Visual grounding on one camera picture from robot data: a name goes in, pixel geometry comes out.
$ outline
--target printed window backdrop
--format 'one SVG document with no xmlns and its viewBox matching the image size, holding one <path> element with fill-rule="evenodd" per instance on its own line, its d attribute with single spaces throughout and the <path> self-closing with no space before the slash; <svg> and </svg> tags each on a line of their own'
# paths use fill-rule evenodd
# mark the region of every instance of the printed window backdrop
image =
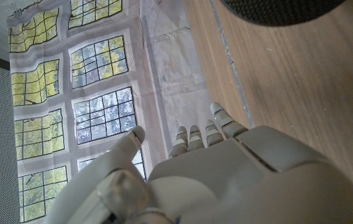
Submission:
<svg viewBox="0 0 353 224">
<path fill-rule="evenodd" d="M 11 74 L 14 106 L 44 102 L 59 93 L 59 60 L 43 62 L 32 72 Z"/>
<path fill-rule="evenodd" d="M 57 36 L 59 8 L 39 12 L 33 19 L 8 28 L 9 52 L 25 52 L 33 44 L 40 44 Z"/>
<path fill-rule="evenodd" d="M 69 29 L 121 12 L 121 0 L 71 0 Z"/>
<path fill-rule="evenodd" d="M 73 88 L 128 72 L 123 36 L 88 45 L 71 54 Z"/>
<path fill-rule="evenodd" d="M 66 167 L 18 178 L 21 223 L 47 214 L 60 190 L 67 184 Z"/>
<path fill-rule="evenodd" d="M 42 156 L 63 150 L 61 109 L 40 118 L 15 121 L 17 160 Z"/>
<path fill-rule="evenodd" d="M 75 113 L 78 144 L 124 133 L 136 126 L 131 87 L 75 103 Z"/>
<path fill-rule="evenodd" d="M 85 161 L 79 162 L 79 168 L 78 171 L 84 169 L 92 160 L 94 159 L 87 159 Z M 142 160 L 142 153 L 141 150 L 138 151 L 138 153 L 135 155 L 135 157 L 132 160 L 133 165 L 138 169 L 140 174 L 142 175 L 142 178 L 146 181 L 146 173 L 145 173 L 145 168 L 144 168 L 144 162 Z"/>
</svg>

